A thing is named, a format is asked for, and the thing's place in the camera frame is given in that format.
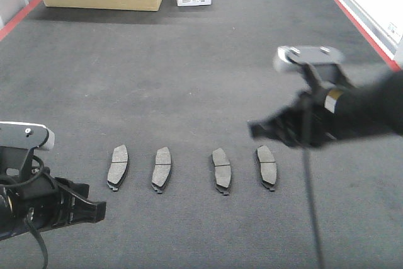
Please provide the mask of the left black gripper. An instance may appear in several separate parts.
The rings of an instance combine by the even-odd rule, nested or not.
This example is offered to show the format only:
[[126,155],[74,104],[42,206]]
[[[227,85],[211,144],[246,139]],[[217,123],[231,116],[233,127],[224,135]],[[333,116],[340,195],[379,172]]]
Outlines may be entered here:
[[[92,202],[88,199],[89,185],[74,183],[66,178],[55,178],[80,196],[69,196],[63,207],[61,222],[65,225],[97,223],[105,218],[106,202]],[[60,210],[60,190],[56,181],[45,168],[43,174],[31,183],[16,187],[1,187],[1,239],[26,233],[23,220],[33,209],[33,225],[39,231],[48,231],[55,223]]]

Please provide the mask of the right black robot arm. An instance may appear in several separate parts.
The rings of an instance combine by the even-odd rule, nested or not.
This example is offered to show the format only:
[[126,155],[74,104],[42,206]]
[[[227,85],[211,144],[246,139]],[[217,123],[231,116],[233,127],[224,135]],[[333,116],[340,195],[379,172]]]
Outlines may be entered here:
[[253,139],[288,147],[320,148],[330,142],[402,134],[402,72],[351,89],[303,91],[289,106],[248,123]]

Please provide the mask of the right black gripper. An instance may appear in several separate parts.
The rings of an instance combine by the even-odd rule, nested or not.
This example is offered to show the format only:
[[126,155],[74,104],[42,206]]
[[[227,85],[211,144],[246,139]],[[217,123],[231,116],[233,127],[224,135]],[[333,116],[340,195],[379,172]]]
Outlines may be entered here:
[[276,115],[247,122],[253,139],[271,139],[288,147],[319,148],[346,137],[346,113],[338,105],[340,89],[323,89],[315,94],[303,92]]

